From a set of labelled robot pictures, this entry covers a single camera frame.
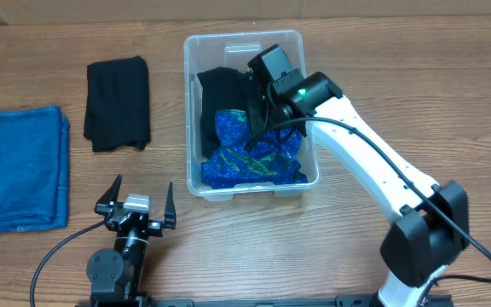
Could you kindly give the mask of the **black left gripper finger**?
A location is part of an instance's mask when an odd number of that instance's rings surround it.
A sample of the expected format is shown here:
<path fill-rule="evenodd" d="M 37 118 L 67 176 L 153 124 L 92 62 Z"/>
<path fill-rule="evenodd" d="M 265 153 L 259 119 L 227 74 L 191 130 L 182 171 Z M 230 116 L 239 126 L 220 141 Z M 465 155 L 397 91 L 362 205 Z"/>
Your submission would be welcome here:
<path fill-rule="evenodd" d="M 164 213 L 164 228 L 175 229 L 176 228 L 176 208 L 173 200 L 173 182 L 169 183 L 166 201 L 165 201 L 165 213 Z"/>
<path fill-rule="evenodd" d="M 118 194 L 123 177 L 117 175 L 111 187 L 96 201 L 95 213 L 109 213 L 118 201 Z"/>

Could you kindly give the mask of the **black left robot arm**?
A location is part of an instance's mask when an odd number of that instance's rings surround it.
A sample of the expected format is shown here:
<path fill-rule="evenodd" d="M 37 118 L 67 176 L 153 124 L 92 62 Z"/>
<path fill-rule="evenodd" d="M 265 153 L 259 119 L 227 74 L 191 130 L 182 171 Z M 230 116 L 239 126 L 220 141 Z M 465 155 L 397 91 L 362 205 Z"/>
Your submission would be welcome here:
<path fill-rule="evenodd" d="M 125 201 L 118 200 L 121 183 L 122 177 L 117 176 L 95 204 L 95 213 L 103 216 L 102 225 L 116 237 L 112 248 L 95 252 L 87 263 L 91 306 L 151 306 L 151 296 L 140 290 L 149 239 L 176 228 L 172 185 L 166 195 L 164 219 L 157 221 L 150 218 L 150 197 L 129 194 Z"/>

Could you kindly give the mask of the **blue sparkly cloth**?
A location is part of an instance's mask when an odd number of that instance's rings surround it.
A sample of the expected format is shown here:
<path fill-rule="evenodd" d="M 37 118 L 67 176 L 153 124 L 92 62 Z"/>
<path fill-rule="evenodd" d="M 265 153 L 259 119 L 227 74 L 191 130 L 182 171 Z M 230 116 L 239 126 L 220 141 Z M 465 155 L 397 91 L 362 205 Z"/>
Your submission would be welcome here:
<path fill-rule="evenodd" d="M 302 144 L 300 132 L 268 131 L 247 151 L 251 131 L 246 112 L 238 109 L 216 111 L 215 131 L 220 146 L 201 164 L 202 183 L 220 189 L 255 182 L 281 185 L 308 181 L 297 159 Z"/>

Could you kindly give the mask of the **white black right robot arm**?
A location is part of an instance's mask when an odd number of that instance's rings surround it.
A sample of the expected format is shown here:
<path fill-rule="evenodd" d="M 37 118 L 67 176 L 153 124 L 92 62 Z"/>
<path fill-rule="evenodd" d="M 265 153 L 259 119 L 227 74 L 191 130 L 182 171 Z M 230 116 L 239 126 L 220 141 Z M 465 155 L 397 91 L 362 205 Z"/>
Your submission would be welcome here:
<path fill-rule="evenodd" d="M 402 158 L 359 116 L 324 73 L 253 70 L 272 129 L 315 139 L 373 197 L 390 226 L 380 247 L 388 277 L 374 294 L 344 295 L 337 306 L 450 306 L 430 289 L 469 245 L 469 201 L 457 182 L 442 186 Z"/>

